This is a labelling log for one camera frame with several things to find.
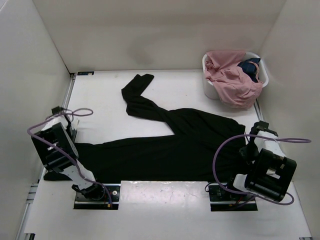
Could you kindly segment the black trousers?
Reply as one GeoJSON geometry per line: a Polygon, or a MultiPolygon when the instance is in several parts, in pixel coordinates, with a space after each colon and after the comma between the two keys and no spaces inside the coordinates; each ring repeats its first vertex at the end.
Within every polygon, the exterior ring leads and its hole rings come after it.
{"type": "Polygon", "coordinates": [[[80,163],[99,182],[228,181],[249,167],[240,156],[245,127],[193,108],[166,110],[142,96],[154,79],[136,75],[121,91],[129,116],[166,123],[172,135],[76,143],[80,163]]]}

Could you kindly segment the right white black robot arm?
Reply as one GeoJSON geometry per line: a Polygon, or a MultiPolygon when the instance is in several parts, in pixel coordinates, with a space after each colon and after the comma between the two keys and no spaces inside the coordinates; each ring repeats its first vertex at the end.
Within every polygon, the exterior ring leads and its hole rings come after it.
{"type": "Polygon", "coordinates": [[[225,186],[224,193],[230,200],[236,200],[243,192],[248,192],[281,202],[296,171],[297,163],[286,157],[280,145],[272,140],[279,135],[269,129],[267,122],[256,122],[250,134],[255,136],[251,136],[248,144],[239,150],[240,156],[249,166],[248,173],[234,175],[225,186]]]}

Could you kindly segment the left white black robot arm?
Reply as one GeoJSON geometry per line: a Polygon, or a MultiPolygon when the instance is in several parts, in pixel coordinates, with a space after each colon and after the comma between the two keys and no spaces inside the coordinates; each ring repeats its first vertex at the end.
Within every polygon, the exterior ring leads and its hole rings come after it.
{"type": "Polygon", "coordinates": [[[44,122],[27,129],[38,156],[48,172],[64,175],[73,181],[72,189],[84,198],[99,201],[107,191],[97,182],[94,174],[79,162],[79,153],[74,144],[77,130],[74,117],[93,114],[89,108],[68,110],[62,106],[51,109],[44,122]]]}

